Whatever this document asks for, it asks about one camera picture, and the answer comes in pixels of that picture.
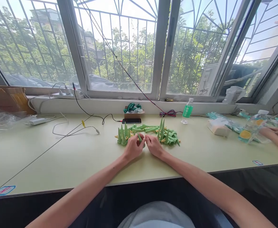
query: desk surface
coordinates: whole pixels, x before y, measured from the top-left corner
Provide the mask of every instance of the desk surface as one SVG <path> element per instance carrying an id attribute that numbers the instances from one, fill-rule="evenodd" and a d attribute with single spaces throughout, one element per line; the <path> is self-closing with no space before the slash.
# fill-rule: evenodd
<path id="1" fill-rule="evenodd" d="M 58 125 L 55 132 L 67 134 L 81 124 L 77 115 L 67 117 L 69 124 Z M 20 123 L 12 129 L 0 131 L 0 186 L 58 143 L 63 136 L 52 134 L 52 129 L 55 124 L 65 121 L 60 118 L 36 126 Z"/>
<path id="2" fill-rule="evenodd" d="M 121 119 L 122 115 L 114 115 L 114 118 Z M 245 123 L 240 117 L 230 118 Z M 158 125 L 159 121 L 157 115 L 142 118 L 142 123 L 149 125 Z M 5 184 L 16 186 L 9 195 L 74 188 L 123 153 L 124 147 L 114 138 L 121 123 L 107 119 L 102 126 L 99 119 L 90 118 L 86 121 L 88 124 L 95 126 L 100 135 L 91 129 L 64 138 Z M 258 167 L 254 160 L 264 166 L 278 165 L 278 148 L 273 143 L 247 145 L 237 139 L 235 132 L 228 138 L 212 134 L 206 124 L 207 118 L 203 117 L 192 117 L 187 125 L 180 123 L 180 118 L 166 117 L 165 125 L 177 131 L 181 144 L 180 147 L 164 146 L 165 149 L 206 172 Z M 176 177 L 178 173 L 153 157 L 145 147 L 140 159 L 124 168 L 109 185 Z"/>

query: yellow lemon slice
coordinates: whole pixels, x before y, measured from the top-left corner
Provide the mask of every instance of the yellow lemon slice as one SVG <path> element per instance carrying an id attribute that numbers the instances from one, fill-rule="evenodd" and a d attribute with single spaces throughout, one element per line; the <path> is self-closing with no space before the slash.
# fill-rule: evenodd
<path id="1" fill-rule="evenodd" d="M 251 133 L 248 132 L 247 130 L 243 130 L 240 134 L 240 137 L 244 138 L 244 139 L 249 139 L 251 137 Z"/>
<path id="2" fill-rule="evenodd" d="M 263 123 L 263 120 L 257 120 L 257 121 L 255 121 L 255 123 L 256 123 L 257 126 L 259 126 Z"/>

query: sky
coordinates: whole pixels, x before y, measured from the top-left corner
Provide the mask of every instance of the sky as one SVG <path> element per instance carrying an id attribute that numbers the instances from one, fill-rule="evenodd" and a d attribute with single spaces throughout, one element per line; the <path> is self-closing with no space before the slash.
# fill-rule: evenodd
<path id="1" fill-rule="evenodd" d="M 23 13 L 23 10 L 21 8 L 19 1 L 18 0 L 8 0 L 8 1 L 10 2 L 10 5 L 11 5 L 12 10 L 13 10 L 14 14 L 16 15 L 16 17 L 17 18 L 25 18 L 25 15 Z M 77 1 L 77 3 L 80 4 L 79 5 L 80 9 L 75 8 L 78 24 L 81 25 L 81 19 L 82 19 L 83 28 L 85 30 L 92 31 L 90 18 L 87 14 L 87 11 L 85 9 L 83 9 L 83 6 L 81 5 L 80 1 L 83 2 L 84 0 Z M 88 2 L 87 6 L 91 10 L 99 10 L 99 11 L 103 11 L 103 12 L 117 14 L 115 1 L 116 1 L 117 8 L 121 9 L 122 0 L 119 0 L 119 2 L 118 2 L 118 0 L 95 0 L 95 1 Z M 148 33 L 154 33 L 154 29 L 155 29 L 154 21 L 155 21 L 155 17 L 156 17 L 155 14 L 157 14 L 158 1 L 157 0 L 156 1 L 149 0 L 149 3 L 151 6 L 149 6 L 147 0 L 132 0 L 132 1 L 137 3 L 138 5 L 140 5 L 142 8 L 144 8 L 146 11 L 148 11 L 154 17 L 151 16 L 150 14 L 146 13 L 139 7 L 137 7 L 130 0 L 123 0 L 122 16 L 120 17 L 122 31 L 124 33 L 126 33 L 127 36 L 129 36 L 129 33 L 130 33 L 130 37 L 132 37 L 133 34 L 137 35 L 137 19 L 130 19 L 130 30 L 129 30 L 129 21 L 128 21 L 128 18 L 125 17 L 125 16 L 132 16 L 132 17 L 137 17 L 137 18 L 141 18 L 141 19 L 151 20 L 151 22 L 150 21 L 147 22 L 147 31 L 148 31 Z M 29 0 L 21 0 L 21 2 L 24 6 L 25 12 L 29 19 L 32 17 L 32 14 L 30 12 L 30 10 L 33 9 L 32 2 L 36 9 L 44 8 L 44 4 L 42 2 L 37 2 L 35 0 L 33 0 L 32 2 Z M 46 8 L 51 8 L 51 9 L 56 10 L 56 5 L 52 4 L 52 3 L 57 3 L 56 0 L 46 0 L 46 2 L 49 2 L 49 3 L 45 3 Z M 215 18 L 216 24 L 220 24 L 221 21 L 223 22 L 223 24 L 225 24 L 226 21 L 228 22 L 230 18 L 236 17 L 237 11 L 240 7 L 241 0 L 228 0 L 228 1 L 217 0 L 216 3 L 219 8 L 219 12 L 217 12 L 217 10 L 216 10 L 216 5 L 215 5 L 214 1 L 201 0 L 200 7 L 199 7 L 200 1 L 193 0 L 193 2 L 194 2 L 194 6 L 192 5 L 192 0 L 184 0 L 181 3 L 181 6 L 182 6 L 184 12 L 188 12 L 188 11 L 195 9 L 195 19 L 194 19 L 194 12 L 189 12 L 189 13 L 186 13 L 183 15 L 183 18 L 186 20 L 187 27 L 193 27 L 194 21 L 195 21 L 195 24 L 197 24 L 197 22 L 198 22 L 197 19 L 200 18 L 201 14 L 203 12 L 207 12 L 209 10 L 213 10 L 213 12 L 214 12 L 213 17 Z M 2 6 L 6 6 L 8 8 L 7 0 L 0 0 L 0 8 L 2 8 Z M 261 3 L 258 8 L 258 11 L 257 11 L 257 16 L 255 16 L 255 18 L 253 20 L 253 21 L 257 21 L 257 24 L 259 23 L 259 21 L 262 22 L 275 15 L 278 15 L 278 0 L 273 0 L 272 2 L 270 2 L 268 9 L 269 8 L 272 8 L 272 9 L 265 12 L 263 15 L 263 18 L 261 20 L 261 17 L 262 17 L 263 12 L 265 11 L 265 8 L 266 8 L 266 4 Z M 112 25 L 112 28 L 115 28 L 115 27 L 119 28 L 119 17 L 111 16 L 111 24 L 110 24 L 110 17 L 108 14 L 101 13 L 101 15 L 100 15 L 99 12 L 93 12 L 93 15 L 99 26 L 101 26 L 101 23 L 100 23 L 100 17 L 101 17 L 103 33 L 107 39 L 111 39 L 111 25 Z M 269 27 L 276 25 L 275 22 L 277 22 L 277 21 L 278 21 L 278 16 L 261 23 L 258 27 L 257 26 L 254 27 L 254 22 L 253 22 L 253 24 L 251 25 L 251 27 L 247 33 L 247 37 L 250 37 L 252 35 L 254 29 L 256 30 L 256 32 L 260 32 L 262 30 L 265 30 Z M 139 20 L 139 31 L 145 27 L 146 27 L 146 21 Z M 101 41 L 102 40 L 101 36 L 97 32 L 95 27 L 93 27 L 93 30 L 94 30 L 95 38 L 97 40 Z M 276 34 L 278 34 L 278 27 L 255 35 L 252 39 L 252 42 L 255 42 L 255 41 L 261 40 L 261 39 L 265 39 L 267 37 L 270 37 L 270 36 L 273 36 Z M 241 49 L 240 57 L 238 58 L 238 61 L 240 61 L 241 58 L 243 57 L 245 50 L 249 45 L 249 42 L 250 42 L 249 39 L 244 41 L 244 45 Z M 259 50 L 259 49 L 263 49 L 263 48 L 267 48 L 267 47 L 272 47 L 277 44 L 278 44 L 278 37 L 270 39 L 270 40 L 266 40 L 263 42 L 258 42 L 256 44 L 252 44 L 249 46 L 247 52 L 251 52 L 251 51 L 255 51 L 255 50 Z M 250 61 L 250 60 L 259 59 L 259 58 L 265 57 L 265 56 L 270 57 L 274 50 L 275 50 L 275 48 L 272 48 L 272 49 L 267 49 L 265 51 L 259 51 L 259 52 L 247 54 L 247 55 L 245 55 L 244 60 Z"/>

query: green bottle label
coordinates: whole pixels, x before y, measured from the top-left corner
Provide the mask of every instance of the green bottle label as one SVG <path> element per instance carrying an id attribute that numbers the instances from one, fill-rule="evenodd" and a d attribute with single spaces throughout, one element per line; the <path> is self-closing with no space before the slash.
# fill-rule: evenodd
<path id="1" fill-rule="evenodd" d="M 192 110 L 193 110 L 193 106 L 185 106 L 184 107 L 184 110 L 183 110 L 183 117 L 185 118 L 190 118 L 190 115 L 192 113 Z"/>

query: water bottle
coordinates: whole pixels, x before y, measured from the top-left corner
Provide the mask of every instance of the water bottle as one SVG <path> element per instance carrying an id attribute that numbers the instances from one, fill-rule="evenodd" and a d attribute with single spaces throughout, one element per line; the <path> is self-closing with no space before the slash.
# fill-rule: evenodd
<path id="1" fill-rule="evenodd" d="M 189 102 L 185 105 L 183 114 L 182 114 L 182 119 L 181 122 L 183 124 L 187 124 L 187 119 L 190 118 L 190 115 L 193 110 L 193 98 L 189 98 Z"/>
<path id="2" fill-rule="evenodd" d="M 269 111 L 259 110 L 258 113 L 248 120 L 244 130 L 239 134 L 238 139 L 245 143 L 250 143 L 258 134 L 259 130 L 265 125 L 266 115 Z"/>

